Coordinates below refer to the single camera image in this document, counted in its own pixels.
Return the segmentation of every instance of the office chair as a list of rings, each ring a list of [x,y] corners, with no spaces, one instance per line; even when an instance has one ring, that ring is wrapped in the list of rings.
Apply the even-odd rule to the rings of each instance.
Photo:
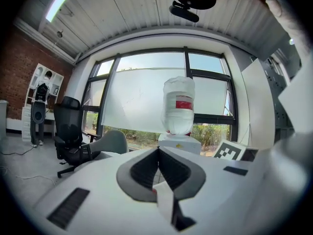
[[[58,134],[55,137],[57,157],[72,165],[58,172],[58,177],[61,178],[61,174],[71,172],[80,164],[93,160],[100,151],[88,152],[80,149],[84,144],[82,143],[83,111],[77,99],[65,96],[61,104],[54,105],[53,112]]]
[[[81,149],[84,152],[88,152],[91,154],[100,151],[100,154],[92,161],[88,161],[76,167],[75,172],[94,161],[107,159],[115,156],[116,154],[126,153],[128,151],[128,145],[123,132],[112,130],[105,133],[102,138],[95,142],[83,144],[81,146]]]

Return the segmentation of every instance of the brick wall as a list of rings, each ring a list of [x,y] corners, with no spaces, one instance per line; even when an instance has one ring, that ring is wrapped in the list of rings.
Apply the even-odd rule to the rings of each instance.
[[[74,66],[13,27],[0,54],[0,99],[9,102],[7,118],[22,118],[27,89],[38,63],[64,76],[58,96],[61,101]]]

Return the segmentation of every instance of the webcam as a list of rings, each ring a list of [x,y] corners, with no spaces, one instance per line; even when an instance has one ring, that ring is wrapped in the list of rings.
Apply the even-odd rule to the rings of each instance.
[[[196,14],[188,11],[190,10],[190,7],[188,7],[187,5],[173,1],[173,4],[169,7],[169,10],[171,14],[181,18],[185,18],[194,23],[199,21],[199,17]]]

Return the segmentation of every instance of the hair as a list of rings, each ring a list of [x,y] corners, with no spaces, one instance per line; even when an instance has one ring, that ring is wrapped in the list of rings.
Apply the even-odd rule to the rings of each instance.
[[[47,77],[52,77],[52,72],[48,70],[48,71],[45,73],[45,76],[47,76]]]

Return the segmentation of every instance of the black mesh chair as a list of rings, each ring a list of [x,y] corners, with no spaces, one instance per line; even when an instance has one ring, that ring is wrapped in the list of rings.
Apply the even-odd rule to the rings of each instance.
[[[55,137],[55,146],[58,159],[64,159],[72,167],[58,172],[61,174],[74,171],[82,163],[93,160],[100,154],[90,150],[82,150],[82,119],[83,111],[80,102],[72,97],[65,96],[61,104],[54,105],[54,119],[58,136]]]

